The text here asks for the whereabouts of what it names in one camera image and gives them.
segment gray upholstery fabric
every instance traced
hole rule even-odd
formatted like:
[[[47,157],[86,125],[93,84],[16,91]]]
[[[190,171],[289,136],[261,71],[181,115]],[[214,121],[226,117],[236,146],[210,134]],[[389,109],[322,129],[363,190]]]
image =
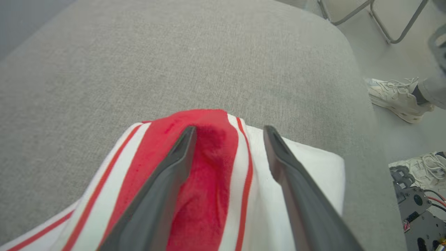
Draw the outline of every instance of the gray upholstery fabric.
[[[345,37],[273,0],[77,0],[0,63],[0,242],[77,200],[132,123],[221,108],[346,160],[344,219],[405,250]]]

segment red wire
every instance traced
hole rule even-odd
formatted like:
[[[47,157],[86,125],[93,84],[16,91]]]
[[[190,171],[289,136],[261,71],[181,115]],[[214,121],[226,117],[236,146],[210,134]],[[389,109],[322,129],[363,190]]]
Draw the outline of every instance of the red wire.
[[[440,203],[441,205],[443,205],[445,208],[446,208],[446,204],[444,203],[444,201],[441,201],[441,200],[439,200],[439,199],[437,199],[437,198],[434,198],[434,197],[427,197],[428,199],[431,199],[431,200],[434,200],[434,201],[436,201],[436,202],[438,202],[438,203]]]
[[[438,195],[438,197],[440,197],[443,201],[446,201],[446,199],[441,195],[441,194],[439,194],[439,193],[437,193],[437,192],[434,192],[436,195]]]

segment gray floor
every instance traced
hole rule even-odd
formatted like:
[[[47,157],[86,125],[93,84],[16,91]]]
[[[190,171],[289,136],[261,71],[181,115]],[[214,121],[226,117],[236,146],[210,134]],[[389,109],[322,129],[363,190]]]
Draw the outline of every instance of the gray floor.
[[[337,3],[345,2],[350,8],[356,6],[352,0],[348,1]],[[398,32],[401,33],[419,4],[417,0],[407,0],[405,4],[401,4],[401,0],[377,2],[381,4],[377,5],[377,11],[394,38],[399,35]],[[392,9],[398,8],[400,13],[392,12]],[[426,40],[436,28],[445,23],[446,15],[430,1],[406,38],[399,44],[389,45],[385,42],[378,26],[366,10],[340,25],[339,29],[350,42],[365,77],[404,81],[404,78],[418,76],[423,79],[429,76],[434,62]],[[446,151],[445,110],[436,108],[432,113],[426,113],[420,124],[412,125],[387,109],[374,109],[389,163],[427,152]]]
[[[75,0],[0,0],[0,60]]]

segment chair leg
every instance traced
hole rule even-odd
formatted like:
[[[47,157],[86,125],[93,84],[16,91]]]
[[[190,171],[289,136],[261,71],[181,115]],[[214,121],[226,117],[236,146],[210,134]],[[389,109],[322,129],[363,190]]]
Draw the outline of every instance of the chair leg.
[[[412,27],[413,23],[415,22],[415,20],[418,18],[418,16],[420,15],[421,11],[424,9],[424,7],[426,6],[428,0],[422,0],[420,5],[418,6],[417,10],[415,11],[414,15],[412,16],[412,18],[410,19],[409,23],[407,24],[407,26],[404,28],[403,32],[401,33],[400,37],[396,40],[394,40],[388,33],[387,29],[385,28],[385,26],[383,25],[381,19],[379,18],[379,16],[376,14],[375,10],[373,9],[373,3],[375,2],[375,0],[370,0],[370,10],[371,10],[371,15],[372,17],[375,19],[375,21],[378,23],[379,27],[381,28],[382,32],[384,33],[386,40],[392,44],[397,44],[399,42],[401,42],[403,40],[403,38],[406,36],[407,32],[410,30],[410,28]]]

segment striped cloth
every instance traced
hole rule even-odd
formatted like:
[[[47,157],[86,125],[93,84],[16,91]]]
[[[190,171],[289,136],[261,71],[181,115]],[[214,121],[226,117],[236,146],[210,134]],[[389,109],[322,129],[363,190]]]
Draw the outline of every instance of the striped cloth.
[[[187,126],[196,126],[197,142],[166,249],[294,250],[281,187],[269,172],[263,131],[223,110],[191,110],[132,125],[77,202],[0,251],[96,250]],[[343,159],[284,140],[340,214]]]

